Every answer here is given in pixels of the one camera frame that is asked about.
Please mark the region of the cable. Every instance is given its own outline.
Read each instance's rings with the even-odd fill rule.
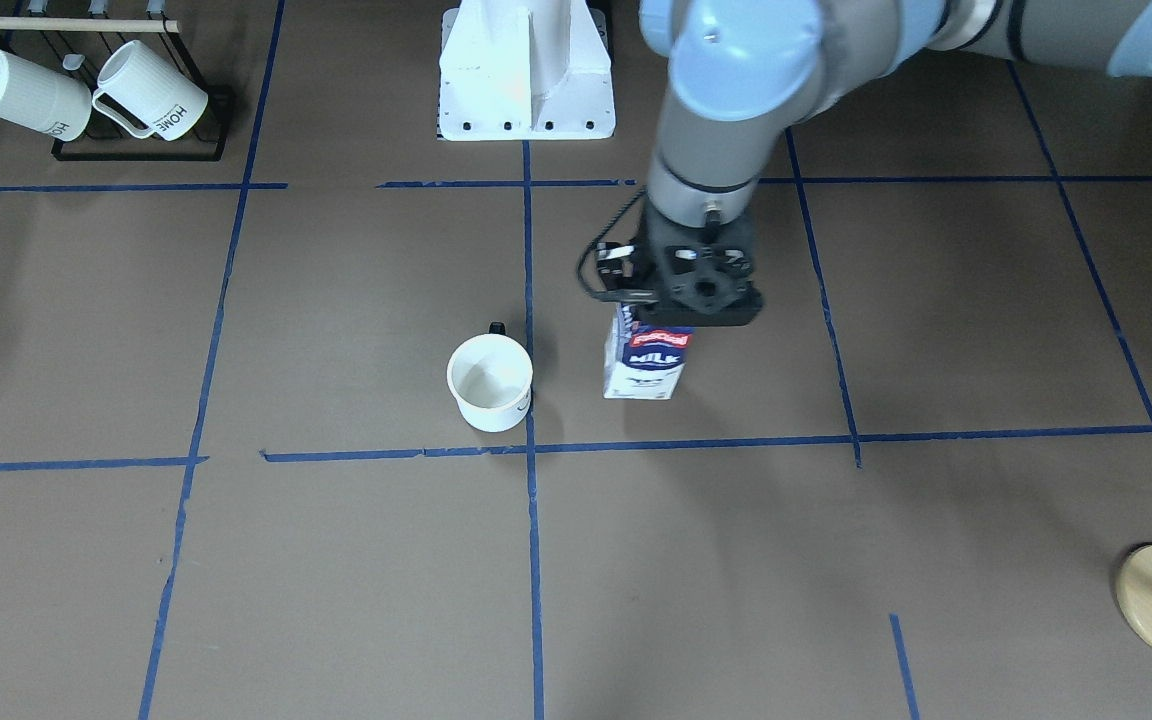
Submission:
[[[616,227],[616,223],[621,222],[621,218],[626,217],[626,213],[634,209],[637,200],[643,199],[646,190],[639,190],[634,194],[630,200],[626,205],[621,206],[621,210],[602,227],[602,232],[596,234],[594,240],[589,241],[589,245],[585,245],[585,251],[581,252],[579,260],[576,260],[576,282],[579,282],[579,287],[585,291],[585,295],[593,297],[601,302],[655,302],[657,295],[651,290],[607,290],[598,291],[590,286],[589,281],[585,279],[585,260],[589,260],[589,256],[594,250],[602,251],[602,238],[607,237],[607,233],[612,232],[612,228]]]

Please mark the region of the robotic arm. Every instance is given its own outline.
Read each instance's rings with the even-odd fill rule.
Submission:
[[[591,250],[596,297],[658,325],[753,320],[746,209],[778,135],[916,51],[1152,76],[1152,0],[643,0],[639,21],[669,59],[646,205],[630,247]]]

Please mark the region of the blue tape grid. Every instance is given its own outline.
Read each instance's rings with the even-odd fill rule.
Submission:
[[[531,142],[522,141],[522,263],[524,286],[522,296],[526,305],[526,355],[532,355],[535,314],[532,314],[531,264]],[[545,720],[545,660],[541,642],[540,607],[540,516],[536,507],[536,402],[526,408],[526,518],[529,533],[526,547],[531,564],[531,698],[535,720]]]
[[[285,12],[285,0],[279,0],[275,13],[273,33],[270,38],[270,54],[266,58],[265,76],[262,79],[262,94],[255,115],[255,124],[250,146],[248,146],[247,169],[241,183],[161,183],[161,184],[52,184],[52,185],[0,185],[0,194],[6,192],[173,192],[173,191],[238,191],[238,205],[236,217],[234,217],[233,233],[230,236],[229,252],[225,262],[223,279],[221,279],[220,300],[215,308],[214,325],[212,325],[211,346],[202,381],[200,401],[198,401],[198,415],[195,430],[191,437],[191,447],[188,456],[174,457],[141,457],[141,458],[91,458],[91,460],[46,460],[46,461],[15,461],[0,462],[0,473],[3,471],[41,471],[41,470],[88,470],[88,469],[114,469],[114,468],[165,468],[183,467],[184,478],[182,480],[182,492],[180,492],[177,524],[175,524],[175,538],[173,546],[173,560],[169,577],[166,581],[160,600],[159,616],[156,621],[154,643],[152,643],[150,662],[146,669],[146,684],[142,692],[141,720],[147,720],[154,683],[157,665],[161,655],[162,637],[166,630],[166,620],[170,608],[172,591],[174,589],[175,573],[179,568],[180,544],[183,539],[185,521],[185,502],[191,495],[195,468],[206,461],[206,456],[198,455],[200,449],[202,431],[206,419],[207,401],[210,397],[211,379],[215,372],[217,356],[221,327],[223,326],[223,303],[228,295],[229,278],[233,272],[234,255],[237,252],[238,235],[241,234],[244,213],[247,212],[247,196],[252,190],[285,190],[287,183],[251,181],[255,167],[256,150],[259,146],[262,118],[264,118],[265,103],[270,94],[270,79],[273,74],[274,60],[278,47],[280,26],[282,26]],[[1043,137],[1043,129],[1038,124],[1032,105],[1021,85],[1020,74],[1016,73],[1015,65],[1009,63],[1011,82],[1015,83],[1020,92],[1020,99],[1024,104],[1030,124],[1032,124],[1039,145],[1043,147],[1044,158],[1047,159],[1051,174],[1048,176],[892,176],[892,177],[804,177],[801,174],[797,162],[796,150],[793,136],[786,134],[788,147],[790,147],[791,166],[794,177],[788,179],[763,179],[764,184],[794,184],[799,192],[799,204],[803,209],[804,223],[808,229],[810,250],[812,250],[814,272],[820,285],[823,295],[823,311],[826,314],[826,324],[829,332],[835,359],[838,363],[838,374],[840,376],[840,389],[842,401],[844,401],[847,423],[849,423],[849,434],[847,435],[804,435],[804,437],[773,437],[773,438],[718,438],[718,439],[691,439],[691,441],[624,441],[624,442],[593,442],[593,444],[558,444],[536,445],[535,441],[535,418],[526,416],[526,445],[524,446],[494,446],[494,447],[448,447],[448,448],[408,448],[408,450],[342,450],[342,452],[317,452],[317,454],[270,454],[262,452],[268,462],[321,462],[321,461],[349,461],[349,460],[379,460],[379,458],[403,458],[403,457],[463,457],[476,455],[526,455],[526,495],[529,497],[530,516],[530,561],[531,561],[531,593],[532,593],[532,664],[535,665],[535,717],[536,720],[544,718],[544,668],[543,668],[543,644],[541,644],[541,605],[540,605],[540,551],[539,551],[539,523],[538,509],[536,509],[536,462],[539,454],[558,454],[559,452],[605,452],[605,450],[685,450],[685,448],[722,448],[722,447],[786,447],[786,446],[809,446],[809,445],[851,445],[855,448],[856,461],[861,464],[861,446],[872,442],[932,442],[932,441],[960,441],[960,439],[1007,439],[1007,438],[1038,438],[1038,437],[1085,437],[1102,434],[1152,434],[1152,401],[1140,378],[1139,370],[1135,365],[1132,351],[1117,317],[1114,306],[1108,300],[1107,291],[1100,278],[1100,273],[1092,259],[1087,242],[1083,237],[1082,228],[1076,218],[1069,196],[1066,192],[1066,183],[1085,182],[1152,182],[1152,176],[1061,176],[1055,160],[1052,159],[1046,138]],[[475,187],[517,187],[524,191],[524,255],[525,255],[525,302],[526,302],[526,349],[532,350],[532,334],[535,334],[535,317],[532,316],[532,223],[531,223],[531,191],[535,187],[626,187],[637,184],[636,179],[548,179],[548,181],[536,181],[531,179],[531,149],[530,143],[522,143],[522,165],[524,165],[524,179],[522,181],[393,181],[379,184],[384,190],[411,190],[411,188],[475,188]],[[929,433],[888,433],[888,434],[862,434],[855,427],[855,419],[851,411],[850,396],[846,387],[844,366],[842,366],[841,354],[838,350],[838,338],[832,325],[829,314],[828,295],[824,283],[823,270],[820,270],[817,247],[812,225],[810,225],[810,211],[806,204],[804,185],[806,184],[844,184],[844,183],[988,183],[988,182],[1033,182],[1055,183],[1064,203],[1066,213],[1069,215],[1070,225],[1074,228],[1075,237],[1078,238],[1079,250],[1084,260],[1087,262],[1087,270],[1091,273],[1097,291],[1100,293],[1106,314],[1111,319],[1121,350],[1124,353],[1126,363],[1132,370],[1137,389],[1146,407],[1149,425],[1107,425],[1107,427],[1075,427],[1075,429],[1001,429],[1001,430],[961,430],[961,432],[929,432]],[[911,720],[919,719],[918,702],[914,692],[914,676],[909,670],[908,653],[905,652],[904,637],[902,637],[900,619],[890,615],[890,628],[893,641],[896,644],[897,659],[902,680],[905,685],[905,700],[909,705]]]
[[[1119,323],[1119,316],[1114,311],[1114,304],[1111,302],[1111,294],[1105,290],[1105,283],[1101,281],[1100,270],[1096,268],[1096,260],[1092,259],[1091,247],[1087,247],[1087,238],[1083,237],[1083,227],[1078,222],[1078,214],[1074,211],[1074,205],[1069,200],[1069,192],[1064,189],[1064,179],[1061,177],[1060,169],[1056,168],[1056,159],[1053,158],[1051,152],[1051,146],[1047,145],[1047,138],[1043,136],[1043,128],[1038,124],[1038,115],[1034,114],[1033,105],[1029,101],[1029,96],[1025,94],[1024,83],[1020,82],[1020,73],[1016,71],[1016,65],[1011,60],[1007,60],[1007,71],[1011,75],[1011,83],[1016,86],[1016,94],[1020,94],[1021,105],[1024,105],[1025,115],[1029,118],[1029,123],[1034,128],[1034,136],[1038,138],[1038,146],[1043,150],[1043,158],[1047,160],[1047,167],[1051,169],[1052,181],[1056,183],[1056,190],[1060,191],[1060,199],[1064,204],[1064,213],[1069,217],[1069,225],[1074,228],[1074,237],[1078,240],[1078,248],[1083,252],[1083,260],[1087,264],[1087,273],[1092,275],[1092,282],[1096,283],[1097,295],[1101,297],[1101,305],[1105,306],[1105,313],[1111,320],[1111,327],[1114,328],[1114,336],[1119,341],[1119,347],[1123,350],[1123,359],[1128,367],[1132,370],[1132,379],[1135,386],[1137,386],[1137,392],[1140,395],[1140,402],[1144,404],[1144,410],[1149,415],[1149,424],[1152,425],[1152,401],[1149,400],[1149,392],[1144,387],[1144,379],[1140,377],[1140,370],[1135,363],[1135,357],[1132,356],[1132,347],[1128,344],[1128,338],[1123,332],[1123,325]]]
[[[847,372],[842,365],[842,351],[838,349],[838,332],[833,327],[833,311],[829,309],[829,291],[824,286],[824,270],[820,268],[820,252],[814,243],[812,209],[808,205],[808,192],[803,184],[803,168],[799,167],[799,151],[794,145],[794,129],[785,128],[785,142],[790,149],[790,167],[794,169],[794,185],[799,194],[799,210],[803,211],[803,229],[808,236],[808,250],[812,252],[812,268],[820,286],[820,311],[824,313],[824,327],[829,333],[829,346],[833,347],[833,363],[838,369],[838,388],[842,392],[842,411],[847,416],[847,432],[851,433],[851,447],[856,456],[856,468],[863,467],[861,461],[861,439],[856,432],[856,416],[851,410],[851,392],[847,391]]]

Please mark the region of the white mug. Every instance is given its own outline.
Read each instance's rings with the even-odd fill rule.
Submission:
[[[531,357],[492,323],[447,361],[447,387],[468,424],[488,433],[515,427],[531,407]]]
[[[106,94],[136,115],[145,128],[132,126],[131,120],[99,103]],[[174,141],[189,132],[202,118],[207,108],[207,94],[143,41],[132,40],[105,61],[100,76],[96,77],[92,108],[114,120],[132,137],[145,138],[159,132],[164,141]]]
[[[76,141],[92,114],[91,92],[77,79],[0,50],[0,118]]]

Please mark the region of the black metal rack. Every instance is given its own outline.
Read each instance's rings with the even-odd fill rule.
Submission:
[[[105,5],[92,3],[92,12],[88,14],[85,20],[107,20],[108,23],[71,23],[73,26],[59,29],[54,26],[65,26],[67,23],[50,23],[53,26],[45,28],[38,26],[40,23],[29,22],[29,20],[36,18],[51,18],[50,15],[45,14],[46,3],[31,3],[32,12],[29,13],[28,17],[0,18],[0,50],[3,53],[17,55],[17,51],[12,45],[13,33],[37,33],[37,37],[41,37],[41,41],[51,51],[55,63],[60,65],[61,73],[67,73],[69,77],[82,82],[83,85],[88,86],[88,90],[96,90],[96,78],[99,76],[101,65],[109,59],[109,55],[114,54],[118,47],[126,44],[128,35],[156,35],[159,37],[166,55],[177,67],[180,74],[187,76],[195,85],[206,92],[207,108],[187,136],[170,142],[157,136],[138,141],[123,131],[123,128],[120,128],[113,120],[100,113],[92,113],[88,128],[83,129],[83,135],[76,141],[52,141],[52,158],[61,161],[220,160],[233,120],[234,92],[232,88],[210,85],[206,82],[202,69],[198,69],[198,65],[180,37],[179,23],[169,20],[161,12],[162,3],[150,3],[150,9],[146,13],[147,23],[143,21],[141,23],[120,23],[118,20],[109,18],[108,13],[104,12]],[[128,26],[128,24],[137,29],[132,29],[132,31],[120,29]],[[73,70],[65,68],[65,56],[67,55],[82,55],[82,63]],[[93,61],[93,58],[100,58],[100,63]]]

